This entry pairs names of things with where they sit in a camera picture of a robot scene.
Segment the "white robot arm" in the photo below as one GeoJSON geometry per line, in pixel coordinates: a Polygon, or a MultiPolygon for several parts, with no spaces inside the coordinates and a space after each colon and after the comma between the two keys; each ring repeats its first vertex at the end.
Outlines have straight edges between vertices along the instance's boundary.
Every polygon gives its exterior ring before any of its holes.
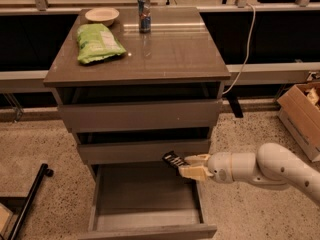
{"type": "Polygon", "coordinates": [[[217,183],[240,181],[271,189],[290,185],[320,204],[320,172],[276,143],[263,144],[256,153],[201,154],[188,156],[185,162],[178,168],[184,178],[211,178],[217,183]]]}

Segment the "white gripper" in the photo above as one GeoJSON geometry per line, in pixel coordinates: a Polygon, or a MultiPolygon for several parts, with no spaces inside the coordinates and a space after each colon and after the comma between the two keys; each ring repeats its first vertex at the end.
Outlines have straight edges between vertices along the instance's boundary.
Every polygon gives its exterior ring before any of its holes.
{"type": "Polygon", "coordinates": [[[219,152],[187,156],[185,161],[192,166],[181,166],[178,171],[184,178],[205,181],[214,176],[218,183],[244,181],[252,183],[258,175],[254,153],[219,152]]]}

